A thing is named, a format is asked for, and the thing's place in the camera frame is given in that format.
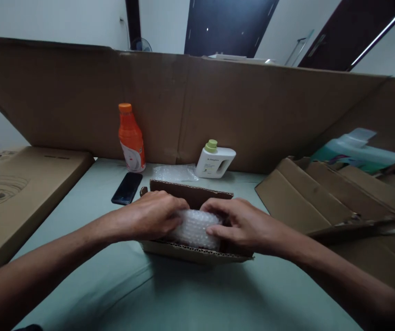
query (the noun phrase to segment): person's left hand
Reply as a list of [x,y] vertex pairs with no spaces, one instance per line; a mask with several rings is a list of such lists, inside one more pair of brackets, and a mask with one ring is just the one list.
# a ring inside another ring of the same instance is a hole
[[181,209],[189,209],[185,199],[165,191],[147,192],[135,202],[98,218],[95,231],[110,243],[158,239],[182,223],[182,219],[174,215]]

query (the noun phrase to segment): fan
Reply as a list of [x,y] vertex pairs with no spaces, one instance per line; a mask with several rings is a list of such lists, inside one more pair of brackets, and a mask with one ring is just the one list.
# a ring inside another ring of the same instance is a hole
[[136,38],[132,42],[132,51],[152,51],[150,43],[144,38]]

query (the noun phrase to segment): white bottle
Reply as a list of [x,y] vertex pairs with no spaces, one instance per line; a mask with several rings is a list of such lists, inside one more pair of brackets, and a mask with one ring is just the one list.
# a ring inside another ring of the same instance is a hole
[[210,139],[202,148],[196,175],[201,178],[221,178],[234,157],[234,150],[217,147],[217,141]]

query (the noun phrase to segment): bubble wrap package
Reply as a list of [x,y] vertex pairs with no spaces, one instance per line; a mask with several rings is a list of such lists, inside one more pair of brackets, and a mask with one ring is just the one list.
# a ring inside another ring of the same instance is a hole
[[219,216],[198,210],[183,210],[177,213],[183,222],[170,234],[170,239],[189,247],[219,250],[220,240],[207,235],[205,231],[210,225],[222,224]]
[[170,183],[195,182],[196,165],[160,165],[153,168],[153,179]]

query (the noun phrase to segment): door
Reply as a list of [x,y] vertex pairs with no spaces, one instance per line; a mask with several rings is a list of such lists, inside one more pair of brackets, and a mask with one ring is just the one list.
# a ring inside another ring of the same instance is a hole
[[185,54],[254,57],[279,0],[191,0]]
[[350,70],[394,18],[395,0],[342,0],[298,66]]

